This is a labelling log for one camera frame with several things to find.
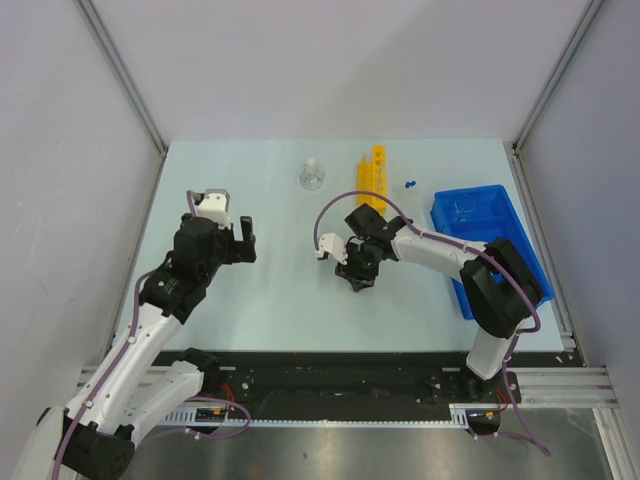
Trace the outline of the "yellow test tube rack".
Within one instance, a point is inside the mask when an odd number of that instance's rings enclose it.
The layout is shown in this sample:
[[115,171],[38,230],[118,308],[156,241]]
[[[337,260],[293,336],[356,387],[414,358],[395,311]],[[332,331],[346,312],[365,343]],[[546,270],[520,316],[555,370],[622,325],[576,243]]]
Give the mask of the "yellow test tube rack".
[[387,171],[386,171],[386,148],[384,145],[374,145],[371,155],[364,156],[357,165],[357,185],[360,191],[357,194],[357,205],[368,204],[380,215],[384,216],[387,210],[385,200],[371,195],[374,192],[383,197],[387,196]]

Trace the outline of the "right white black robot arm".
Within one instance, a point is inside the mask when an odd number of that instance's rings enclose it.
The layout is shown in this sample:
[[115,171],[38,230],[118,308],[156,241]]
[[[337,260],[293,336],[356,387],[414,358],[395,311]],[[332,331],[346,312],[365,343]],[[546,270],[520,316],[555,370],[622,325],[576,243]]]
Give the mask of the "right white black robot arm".
[[368,204],[345,222],[353,237],[319,236],[316,256],[333,257],[335,274],[353,291],[373,287],[384,261],[420,265],[463,287],[478,331],[461,388],[473,401],[486,400],[497,389],[495,375],[513,352],[522,323],[529,318],[535,328],[540,323],[537,306],[544,290],[515,245],[502,237],[482,243],[421,230],[404,215],[387,221]]

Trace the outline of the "small clear glass beaker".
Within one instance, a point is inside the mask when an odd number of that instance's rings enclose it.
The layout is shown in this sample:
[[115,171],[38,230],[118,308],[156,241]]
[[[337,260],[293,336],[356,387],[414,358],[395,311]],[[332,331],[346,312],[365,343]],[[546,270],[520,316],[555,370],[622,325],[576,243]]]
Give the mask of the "small clear glass beaker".
[[453,201],[455,210],[454,222],[466,222],[476,209],[476,199],[472,195],[458,195]]

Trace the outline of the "glass flask with stopper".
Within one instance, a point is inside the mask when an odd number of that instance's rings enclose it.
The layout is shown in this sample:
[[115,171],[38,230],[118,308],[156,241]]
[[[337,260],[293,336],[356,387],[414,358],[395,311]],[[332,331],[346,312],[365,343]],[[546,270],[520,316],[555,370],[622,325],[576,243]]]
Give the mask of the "glass flask with stopper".
[[309,157],[299,168],[298,184],[307,191],[319,190],[325,179],[325,169],[315,157]]

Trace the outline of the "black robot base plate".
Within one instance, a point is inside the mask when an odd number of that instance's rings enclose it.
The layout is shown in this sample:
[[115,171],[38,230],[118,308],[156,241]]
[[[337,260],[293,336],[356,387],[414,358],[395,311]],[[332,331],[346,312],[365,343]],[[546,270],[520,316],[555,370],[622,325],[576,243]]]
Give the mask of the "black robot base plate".
[[477,379],[462,353],[212,352],[256,421],[402,422],[449,418],[453,404],[521,399],[513,373]]

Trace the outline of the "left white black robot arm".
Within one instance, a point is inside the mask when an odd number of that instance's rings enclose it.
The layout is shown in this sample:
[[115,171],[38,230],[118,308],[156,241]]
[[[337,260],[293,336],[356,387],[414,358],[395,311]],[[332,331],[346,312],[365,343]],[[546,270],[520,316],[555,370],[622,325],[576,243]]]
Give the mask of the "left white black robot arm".
[[241,217],[240,226],[242,237],[236,239],[232,227],[183,215],[164,261],[135,284],[128,329],[88,384],[61,411],[45,414],[56,432],[45,478],[56,479],[68,468],[88,479],[118,479],[139,445],[174,408],[229,390],[219,360],[195,348],[182,352],[152,385],[140,382],[205,298],[219,268],[256,261],[251,217]]

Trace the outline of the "blue plastic tray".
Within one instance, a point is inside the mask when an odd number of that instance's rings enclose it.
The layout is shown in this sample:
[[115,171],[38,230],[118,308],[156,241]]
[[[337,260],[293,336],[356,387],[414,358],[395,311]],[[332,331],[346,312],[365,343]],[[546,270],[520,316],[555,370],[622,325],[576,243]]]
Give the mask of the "blue plastic tray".
[[[472,195],[476,209],[461,223],[454,222],[453,201],[458,195]],[[554,298],[553,289],[534,251],[513,203],[502,185],[488,185],[439,191],[434,194],[430,216],[435,230],[469,241],[490,243],[498,237],[510,240],[542,287],[539,305]]]

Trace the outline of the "clear plastic well plate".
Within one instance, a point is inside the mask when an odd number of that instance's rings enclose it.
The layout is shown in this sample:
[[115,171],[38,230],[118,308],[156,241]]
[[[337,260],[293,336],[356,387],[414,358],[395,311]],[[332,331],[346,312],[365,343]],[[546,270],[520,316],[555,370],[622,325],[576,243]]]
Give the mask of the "clear plastic well plate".
[[398,205],[408,218],[420,218],[422,216],[422,194],[417,186],[401,186],[397,190]]

